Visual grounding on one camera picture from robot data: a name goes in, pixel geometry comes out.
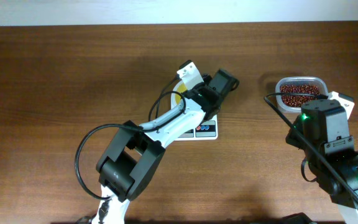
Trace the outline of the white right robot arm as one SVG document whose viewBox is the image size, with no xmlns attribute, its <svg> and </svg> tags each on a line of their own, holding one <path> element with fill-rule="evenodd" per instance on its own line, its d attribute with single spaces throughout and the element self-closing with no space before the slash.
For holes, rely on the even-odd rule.
<svg viewBox="0 0 358 224">
<path fill-rule="evenodd" d="M 315 181 L 331 198 L 346 223 L 358 223 L 358 203 L 333 176 L 320 158 L 300 139 L 299 131 L 345 183 L 358 195 L 358 151 L 349 132 L 346 110 L 337 100 L 312 100 L 301 106 L 301 114 L 288 132 L 286 142 L 305 152 Z"/>
</svg>

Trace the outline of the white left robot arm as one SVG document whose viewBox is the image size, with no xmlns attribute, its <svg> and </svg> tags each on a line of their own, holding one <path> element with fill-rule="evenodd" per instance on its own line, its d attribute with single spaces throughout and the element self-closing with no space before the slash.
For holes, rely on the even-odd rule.
<svg viewBox="0 0 358 224">
<path fill-rule="evenodd" d="M 179 104 L 160 117 L 140 125 L 125 122 L 96 164 L 103 199 L 92 223 L 123 223 L 129 203 L 148 186 L 167 146 L 215 116 L 238 85 L 238 79 L 219 69 L 176 92 Z"/>
</svg>

